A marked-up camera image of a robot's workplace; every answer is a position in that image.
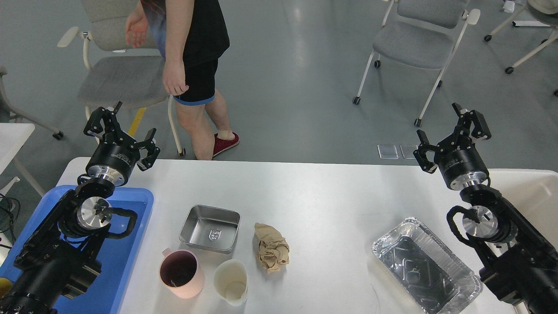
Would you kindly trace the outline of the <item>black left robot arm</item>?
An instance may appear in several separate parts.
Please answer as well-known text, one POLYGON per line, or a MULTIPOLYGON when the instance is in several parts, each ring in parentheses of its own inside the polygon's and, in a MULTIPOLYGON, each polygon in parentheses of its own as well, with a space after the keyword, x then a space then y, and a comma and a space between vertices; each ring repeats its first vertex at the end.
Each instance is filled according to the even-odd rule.
POLYGON ((22 274, 1 298, 3 314, 55 314, 60 296, 72 299, 85 294, 101 272, 97 256, 105 239, 132 234, 137 213, 113 207, 108 198, 125 185, 137 165, 151 168, 160 148, 156 129, 143 141, 123 132, 113 109, 98 107, 84 133, 100 142, 86 165, 86 179, 78 177, 75 189, 66 191, 34 233, 23 244, 14 266, 22 274))

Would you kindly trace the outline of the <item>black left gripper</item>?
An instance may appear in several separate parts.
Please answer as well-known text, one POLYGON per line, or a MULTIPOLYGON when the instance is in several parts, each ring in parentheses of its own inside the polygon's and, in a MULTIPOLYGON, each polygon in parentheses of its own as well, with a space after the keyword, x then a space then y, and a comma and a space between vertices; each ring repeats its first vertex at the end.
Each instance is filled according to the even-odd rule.
POLYGON ((108 180, 116 187, 128 182, 136 164, 141 171, 153 167, 161 152, 154 139, 156 128, 148 131, 144 141, 131 144, 131 150, 117 146, 123 143, 123 131, 116 117, 121 105, 122 102, 118 102, 114 109, 98 107, 91 113, 83 131, 85 135, 102 141, 86 166, 87 175, 108 180), (147 151, 147 155, 139 159, 139 151, 143 149, 147 151))

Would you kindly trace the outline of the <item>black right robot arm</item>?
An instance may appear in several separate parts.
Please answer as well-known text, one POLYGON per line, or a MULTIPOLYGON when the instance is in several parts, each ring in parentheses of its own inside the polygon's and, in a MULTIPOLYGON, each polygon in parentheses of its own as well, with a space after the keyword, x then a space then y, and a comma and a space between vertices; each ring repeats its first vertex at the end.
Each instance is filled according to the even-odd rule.
POLYGON ((413 152, 421 169, 439 169, 448 189, 470 205, 455 205, 446 215, 454 236, 473 248, 483 267, 480 279, 502 302, 521 303, 532 314, 558 310, 557 250, 532 223, 490 186, 490 173, 477 149, 477 139, 490 139, 484 116, 452 104, 458 116, 453 132, 436 145, 418 130, 413 152))

